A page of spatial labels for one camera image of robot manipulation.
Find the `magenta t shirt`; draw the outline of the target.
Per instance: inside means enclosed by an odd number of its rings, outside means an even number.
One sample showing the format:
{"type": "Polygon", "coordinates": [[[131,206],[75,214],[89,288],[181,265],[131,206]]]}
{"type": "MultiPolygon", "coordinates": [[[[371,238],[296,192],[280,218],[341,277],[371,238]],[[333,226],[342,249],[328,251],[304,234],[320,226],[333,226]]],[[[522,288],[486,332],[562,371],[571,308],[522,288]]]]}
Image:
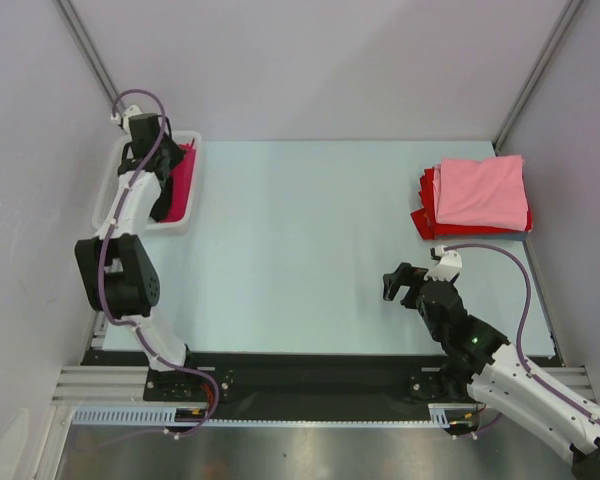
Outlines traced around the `magenta t shirt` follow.
{"type": "Polygon", "coordinates": [[[195,141],[180,144],[185,150],[184,160],[172,171],[173,198],[168,216],[162,223],[176,223],[185,218],[188,209],[189,196],[194,178],[197,145],[195,141]]]}

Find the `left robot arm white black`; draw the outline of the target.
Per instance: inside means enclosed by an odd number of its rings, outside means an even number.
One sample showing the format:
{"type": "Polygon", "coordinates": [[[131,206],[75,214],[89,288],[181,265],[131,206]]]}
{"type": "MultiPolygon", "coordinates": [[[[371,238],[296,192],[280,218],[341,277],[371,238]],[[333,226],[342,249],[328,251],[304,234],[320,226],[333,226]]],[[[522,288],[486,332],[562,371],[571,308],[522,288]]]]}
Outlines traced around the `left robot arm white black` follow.
{"type": "Polygon", "coordinates": [[[199,392],[201,376],[185,365],[187,346],[159,313],[159,274],[140,238],[150,222],[166,217],[171,174],[185,150],[172,139],[163,114],[134,115],[128,128],[109,212],[93,237],[76,243],[74,254],[91,308],[111,325],[128,329],[151,369],[170,370],[167,389],[187,400],[199,392]]]}

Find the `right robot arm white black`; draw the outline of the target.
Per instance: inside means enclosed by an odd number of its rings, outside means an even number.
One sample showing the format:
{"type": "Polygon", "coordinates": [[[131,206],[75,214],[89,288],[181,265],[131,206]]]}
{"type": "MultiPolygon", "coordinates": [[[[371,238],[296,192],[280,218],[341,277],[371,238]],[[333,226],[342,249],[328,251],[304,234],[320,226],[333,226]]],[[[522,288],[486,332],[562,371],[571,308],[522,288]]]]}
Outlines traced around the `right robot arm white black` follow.
{"type": "Polygon", "coordinates": [[[441,376],[453,401],[468,397],[495,408],[553,449],[576,479],[600,479],[600,406],[529,360],[504,334],[471,315],[452,279],[400,264],[383,277],[383,298],[400,288],[401,304],[417,311],[451,370],[441,376]]]}

